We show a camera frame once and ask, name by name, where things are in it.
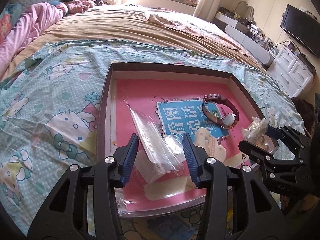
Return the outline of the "beige curtain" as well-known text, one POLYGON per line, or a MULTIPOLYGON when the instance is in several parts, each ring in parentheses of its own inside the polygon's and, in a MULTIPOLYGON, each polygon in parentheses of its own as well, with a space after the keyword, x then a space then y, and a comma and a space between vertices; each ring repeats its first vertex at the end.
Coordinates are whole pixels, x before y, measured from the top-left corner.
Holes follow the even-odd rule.
POLYGON ((213 22, 221 0, 199 0, 193 13, 194 17, 213 22))

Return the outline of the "dark floral pillow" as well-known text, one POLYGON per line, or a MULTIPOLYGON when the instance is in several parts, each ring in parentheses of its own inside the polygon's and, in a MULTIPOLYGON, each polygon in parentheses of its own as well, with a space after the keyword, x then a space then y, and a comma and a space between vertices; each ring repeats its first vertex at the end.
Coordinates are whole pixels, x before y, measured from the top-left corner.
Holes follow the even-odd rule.
POLYGON ((0 44, 2 44, 10 33, 11 29, 15 26, 16 22, 22 14, 22 7, 18 3, 7 4, 1 13, 0 20, 0 44))

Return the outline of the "white pearl hair clip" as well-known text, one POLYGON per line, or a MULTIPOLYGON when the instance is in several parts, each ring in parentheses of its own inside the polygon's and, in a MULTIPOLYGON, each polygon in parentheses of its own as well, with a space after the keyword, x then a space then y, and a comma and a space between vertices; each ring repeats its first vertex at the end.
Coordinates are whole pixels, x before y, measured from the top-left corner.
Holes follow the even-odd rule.
POLYGON ((264 134, 268 129, 268 121, 263 118, 253 117, 253 121, 247 128, 242 128, 241 133, 244 140, 247 140, 255 145, 265 141, 264 134))

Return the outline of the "white grey dressing table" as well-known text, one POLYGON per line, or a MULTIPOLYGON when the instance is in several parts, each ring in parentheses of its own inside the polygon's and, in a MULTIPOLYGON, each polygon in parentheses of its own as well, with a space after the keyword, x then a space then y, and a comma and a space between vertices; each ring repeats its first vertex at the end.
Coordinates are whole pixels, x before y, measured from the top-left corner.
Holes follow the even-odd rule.
POLYGON ((266 70, 269 68, 273 57, 249 37, 249 29, 246 26, 219 12, 216 13, 213 23, 249 51, 266 70))

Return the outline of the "tan bed blanket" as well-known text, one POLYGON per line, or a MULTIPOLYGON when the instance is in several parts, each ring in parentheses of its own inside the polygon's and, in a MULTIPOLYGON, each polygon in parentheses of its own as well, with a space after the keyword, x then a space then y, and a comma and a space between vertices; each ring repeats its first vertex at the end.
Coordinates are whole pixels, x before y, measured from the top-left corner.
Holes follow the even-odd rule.
POLYGON ((242 50, 233 50, 211 39, 197 37, 148 21, 145 12, 149 9, 125 5, 102 5, 86 12, 64 16, 14 56, 1 79, 4 80, 12 74, 21 61, 41 49, 47 42, 70 40, 124 40, 186 49, 197 53, 223 56, 262 69, 262 65, 244 47, 242 50))

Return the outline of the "brown leather wrist watch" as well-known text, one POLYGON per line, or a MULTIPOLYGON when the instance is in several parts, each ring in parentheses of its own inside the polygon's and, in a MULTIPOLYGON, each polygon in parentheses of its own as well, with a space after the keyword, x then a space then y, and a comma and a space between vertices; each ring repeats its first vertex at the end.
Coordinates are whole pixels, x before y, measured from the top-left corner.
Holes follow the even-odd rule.
POLYGON ((221 94, 207 94, 202 99, 202 113, 204 116, 217 126, 223 129, 234 128, 239 121, 239 111, 228 100, 226 96, 221 94), (217 107, 218 114, 208 109, 209 104, 214 104, 217 107))

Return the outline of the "black flat television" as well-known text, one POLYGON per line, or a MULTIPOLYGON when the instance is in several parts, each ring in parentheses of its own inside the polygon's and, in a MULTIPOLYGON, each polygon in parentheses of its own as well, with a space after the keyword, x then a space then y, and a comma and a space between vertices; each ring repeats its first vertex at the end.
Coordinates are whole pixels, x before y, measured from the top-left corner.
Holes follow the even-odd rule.
POLYGON ((319 58, 320 25, 316 19, 288 4, 280 27, 319 58))

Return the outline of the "white drawer cabinet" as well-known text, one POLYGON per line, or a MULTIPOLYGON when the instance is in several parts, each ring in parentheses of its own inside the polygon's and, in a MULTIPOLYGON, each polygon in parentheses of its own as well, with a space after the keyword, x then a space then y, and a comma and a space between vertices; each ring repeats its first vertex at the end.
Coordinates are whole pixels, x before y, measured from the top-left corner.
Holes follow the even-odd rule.
POLYGON ((289 97, 304 97, 310 92, 314 75, 287 46, 282 46, 267 72, 289 97))

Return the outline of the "Hello Kitty bed sheet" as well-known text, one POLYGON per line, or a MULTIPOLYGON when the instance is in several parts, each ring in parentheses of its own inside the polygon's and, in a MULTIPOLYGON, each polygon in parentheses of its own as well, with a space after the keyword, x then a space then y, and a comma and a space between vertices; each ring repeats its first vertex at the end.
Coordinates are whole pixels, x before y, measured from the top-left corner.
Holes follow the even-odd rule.
POLYGON ((272 78, 230 57, 121 40, 47 43, 1 82, 1 204, 23 233, 70 165, 95 163, 101 95, 116 62, 232 73, 272 126, 304 130, 292 100, 272 78))

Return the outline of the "pink quilt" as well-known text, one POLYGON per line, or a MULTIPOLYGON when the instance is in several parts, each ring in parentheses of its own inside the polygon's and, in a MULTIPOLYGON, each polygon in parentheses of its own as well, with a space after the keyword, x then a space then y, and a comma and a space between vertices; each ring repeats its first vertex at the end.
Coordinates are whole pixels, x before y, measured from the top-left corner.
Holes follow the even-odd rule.
POLYGON ((53 4, 42 2, 29 6, 1 42, 1 77, 4 76, 14 56, 50 26, 59 22, 67 12, 67 6, 61 2, 53 4))

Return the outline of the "pink floral light blanket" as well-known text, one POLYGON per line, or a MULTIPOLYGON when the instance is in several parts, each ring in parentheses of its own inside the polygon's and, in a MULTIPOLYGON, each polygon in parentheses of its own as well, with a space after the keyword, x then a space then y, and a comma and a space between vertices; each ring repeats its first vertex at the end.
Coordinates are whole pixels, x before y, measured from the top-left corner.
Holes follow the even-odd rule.
POLYGON ((145 12, 148 21, 166 28, 179 30, 197 37, 211 39, 233 50, 242 50, 242 46, 230 38, 215 24, 195 18, 194 16, 174 11, 156 11, 150 8, 145 12))

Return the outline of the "white hair claw clip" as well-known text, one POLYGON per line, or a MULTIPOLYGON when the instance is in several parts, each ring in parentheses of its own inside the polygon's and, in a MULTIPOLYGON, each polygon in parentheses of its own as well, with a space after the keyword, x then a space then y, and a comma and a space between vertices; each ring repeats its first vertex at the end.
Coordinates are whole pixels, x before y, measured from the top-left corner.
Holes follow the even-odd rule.
POLYGON ((203 148, 209 157, 213 157, 222 163, 226 159, 226 149, 219 145, 218 140, 206 128, 201 127, 196 131, 194 145, 203 148))

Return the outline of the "clear plastic zip bag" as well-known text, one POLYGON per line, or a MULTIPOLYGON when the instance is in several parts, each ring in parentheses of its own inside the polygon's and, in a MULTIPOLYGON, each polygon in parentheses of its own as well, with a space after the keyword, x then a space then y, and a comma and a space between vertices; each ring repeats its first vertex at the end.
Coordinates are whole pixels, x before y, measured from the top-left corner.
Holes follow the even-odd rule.
POLYGON ((175 150, 173 144, 159 133, 150 116, 133 109, 124 102, 130 111, 142 150, 137 153, 135 167, 147 184, 154 183, 167 174, 181 176, 184 171, 182 151, 175 150))

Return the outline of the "dark cardboard tray box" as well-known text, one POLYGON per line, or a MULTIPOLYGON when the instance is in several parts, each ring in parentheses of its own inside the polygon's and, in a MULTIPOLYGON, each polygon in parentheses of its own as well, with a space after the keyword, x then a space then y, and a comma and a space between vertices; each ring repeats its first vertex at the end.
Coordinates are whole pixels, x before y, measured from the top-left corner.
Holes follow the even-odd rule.
MULTIPOLYGON (((165 80, 165 81, 187 81, 187 82, 210 82, 225 84, 232 80, 240 89, 244 90, 247 98, 245 105, 249 106, 247 113, 255 112, 253 117, 264 118, 264 114, 257 106, 249 92, 240 81, 231 73, 218 70, 202 69, 190 66, 179 66, 174 64, 160 63, 112 63, 107 71, 102 98, 100 102, 99 121, 97 128, 97 158, 99 160, 114 154, 117 148, 124 146, 129 141, 131 135, 127 136, 122 145, 116 142, 116 90, 118 80, 165 80)), ((175 150, 179 150, 182 145, 183 135, 170 134, 166 137, 169 143, 173 144, 175 150)), ((129 212, 124 203, 123 189, 116 194, 118 210, 121 217, 149 217, 166 215, 188 209, 203 203, 204 196, 195 200, 195 203, 188 205, 180 204, 177 209, 159 209, 156 213, 151 211, 129 212)))

